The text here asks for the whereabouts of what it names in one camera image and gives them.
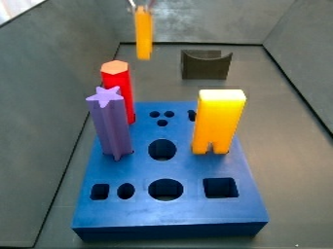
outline foam block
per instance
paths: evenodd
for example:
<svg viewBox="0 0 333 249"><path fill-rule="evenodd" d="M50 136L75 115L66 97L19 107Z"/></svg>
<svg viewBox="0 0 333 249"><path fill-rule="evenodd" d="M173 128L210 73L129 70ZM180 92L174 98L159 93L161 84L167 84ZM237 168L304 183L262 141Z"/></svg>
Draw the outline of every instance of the foam block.
<svg viewBox="0 0 333 249"><path fill-rule="evenodd" d="M182 79L226 80L233 53L185 50L181 54Z"/></svg>
<svg viewBox="0 0 333 249"><path fill-rule="evenodd" d="M241 143L192 153L197 102L137 103L134 154L119 162L98 138L71 228L83 240L256 235L268 223Z"/></svg>
<svg viewBox="0 0 333 249"><path fill-rule="evenodd" d="M201 89L194 125L193 153L205 154L210 145L226 154L241 119L246 96L240 89Z"/></svg>
<svg viewBox="0 0 333 249"><path fill-rule="evenodd" d="M119 160L123 155L133 153L123 97L119 95L119 87L98 87L97 92L86 98L89 110L103 153Z"/></svg>
<svg viewBox="0 0 333 249"><path fill-rule="evenodd" d="M149 60L153 52L153 15L143 6L135 12L137 57Z"/></svg>
<svg viewBox="0 0 333 249"><path fill-rule="evenodd" d="M102 65L101 73L105 88L111 89L119 87L121 95L125 98L127 121L131 125L135 122L135 114L129 63L121 60L113 60Z"/></svg>

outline blue shape sorter board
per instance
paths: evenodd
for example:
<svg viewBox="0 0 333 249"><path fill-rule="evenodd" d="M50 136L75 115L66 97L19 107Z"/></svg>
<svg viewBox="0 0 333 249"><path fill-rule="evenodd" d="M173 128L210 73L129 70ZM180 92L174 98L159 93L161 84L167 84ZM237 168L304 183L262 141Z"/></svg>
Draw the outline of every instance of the blue shape sorter board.
<svg viewBox="0 0 333 249"><path fill-rule="evenodd" d="M192 153L197 102L135 104L134 153L94 142L71 228L83 240L256 235L268 223L237 136L226 155Z"/></svg>

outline gray wall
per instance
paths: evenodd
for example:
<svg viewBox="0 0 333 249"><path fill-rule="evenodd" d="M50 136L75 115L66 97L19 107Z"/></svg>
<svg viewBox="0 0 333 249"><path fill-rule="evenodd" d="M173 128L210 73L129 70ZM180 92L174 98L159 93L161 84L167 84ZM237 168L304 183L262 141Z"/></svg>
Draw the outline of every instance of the gray wall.
<svg viewBox="0 0 333 249"><path fill-rule="evenodd" d="M333 1L297 0L264 46L333 132Z"/></svg>
<svg viewBox="0 0 333 249"><path fill-rule="evenodd" d="M0 28L0 246L32 246L51 206L119 45L107 1L47 1Z"/></svg>
<svg viewBox="0 0 333 249"><path fill-rule="evenodd" d="M154 40L262 44L293 2L295 0L158 0L154 8ZM119 39L134 42L133 17L125 10L126 1L115 1L111 5L115 6L110 11Z"/></svg>

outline orange block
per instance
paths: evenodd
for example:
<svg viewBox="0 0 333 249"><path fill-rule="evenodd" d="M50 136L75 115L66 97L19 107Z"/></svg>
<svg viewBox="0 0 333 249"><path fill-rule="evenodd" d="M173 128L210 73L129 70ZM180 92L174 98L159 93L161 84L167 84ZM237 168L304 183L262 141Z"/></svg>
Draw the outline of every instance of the orange block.
<svg viewBox="0 0 333 249"><path fill-rule="evenodd" d="M216 154L229 152L242 116L246 95L240 89L202 89L193 135L193 153L205 154L210 144Z"/></svg>
<svg viewBox="0 0 333 249"><path fill-rule="evenodd" d="M149 60L153 52L153 16L143 6L135 12L137 56Z"/></svg>

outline dark gray arch block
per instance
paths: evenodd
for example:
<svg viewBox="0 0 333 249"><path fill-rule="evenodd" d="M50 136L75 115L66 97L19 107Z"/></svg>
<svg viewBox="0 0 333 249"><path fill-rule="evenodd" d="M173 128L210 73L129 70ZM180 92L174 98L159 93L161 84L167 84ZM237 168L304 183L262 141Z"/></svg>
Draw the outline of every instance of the dark gray arch block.
<svg viewBox="0 0 333 249"><path fill-rule="evenodd" d="M182 79L225 80L233 53L221 56L221 51L182 51Z"/></svg>
<svg viewBox="0 0 333 249"><path fill-rule="evenodd" d="M95 1L47 1L0 28L0 247L31 247L119 46Z"/></svg>

